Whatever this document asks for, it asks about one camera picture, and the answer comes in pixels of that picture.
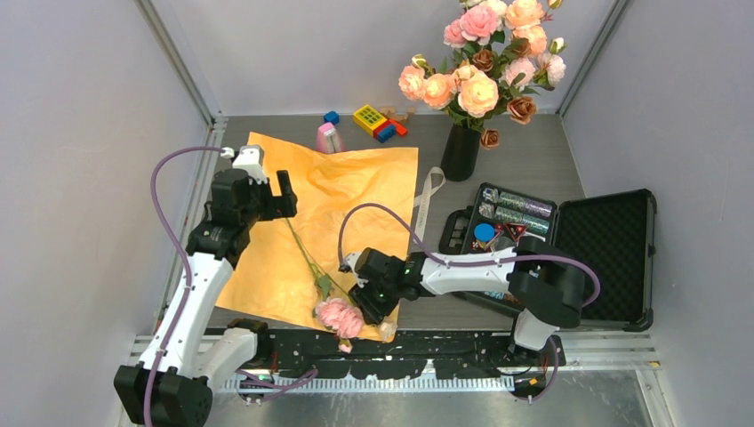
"black vase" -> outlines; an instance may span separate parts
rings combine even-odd
[[[448,180],[466,181],[471,177],[474,167],[477,166],[481,137],[481,132],[468,127],[453,125],[450,128],[443,161],[440,162],[440,167]]]

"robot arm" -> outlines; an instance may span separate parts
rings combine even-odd
[[[346,257],[357,285],[349,292],[369,324],[379,324],[400,298],[415,300],[451,292],[510,292],[525,306],[518,315],[516,345],[541,350],[560,327],[577,327],[583,304],[584,274],[558,262],[497,263],[517,254],[560,255],[538,238],[522,238],[517,247],[485,254],[410,254],[405,261],[371,248]],[[449,263],[465,264],[463,267]]]
[[[230,150],[229,154],[232,157],[234,153]],[[210,350],[198,354],[215,302],[249,244],[249,229],[258,221],[296,215],[297,197],[288,173],[277,171],[281,196],[273,196],[262,169],[263,158],[260,147],[243,147],[231,169],[214,175],[212,201],[207,202],[205,217],[188,236],[186,252],[193,272],[188,296],[182,291],[186,288],[184,275],[139,363],[118,368],[114,385],[133,423],[144,423],[143,400],[149,370],[170,327],[174,328],[172,336],[156,367],[152,388],[155,425],[204,425],[213,394],[238,367],[254,360],[264,345],[258,340],[266,325],[249,322],[227,329]]]

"pink bottle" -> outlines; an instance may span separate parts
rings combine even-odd
[[[332,123],[325,123],[317,129],[317,151],[325,154],[345,151],[343,140]]]

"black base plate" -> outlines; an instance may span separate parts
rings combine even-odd
[[[207,330],[208,334],[221,334],[221,330]],[[552,349],[546,345],[542,352],[522,350],[518,361],[507,359],[510,345],[509,332],[495,331],[398,331],[391,343],[354,339],[350,354],[338,350],[338,340],[333,334],[301,329],[270,329],[273,354],[269,362],[256,368],[270,368],[277,363],[279,374],[295,378],[316,367],[318,378],[338,379],[348,373],[357,379],[368,375],[377,378],[415,378],[433,360],[438,379],[495,378],[501,368],[527,369],[531,360],[546,355],[555,360]],[[560,338],[553,335],[558,348]],[[558,364],[566,363],[564,351],[558,353]]]

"gray wall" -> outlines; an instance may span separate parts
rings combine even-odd
[[[149,176],[205,126],[132,1],[5,0],[0,59],[0,425],[109,427],[172,259]],[[174,225],[188,157],[159,184]]]
[[[443,29],[460,14],[457,0],[154,2],[203,95],[226,116],[407,106],[400,70],[416,53],[439,65],[451,52]],[[560,105],[612,4],[566,0],[544,24],[570,47],[566,78],[539,98],[541,110]]]
[[[684,426],[754,419],[751,16],[633,2],[565,121],[587,196],[657,196],[651,332]]]

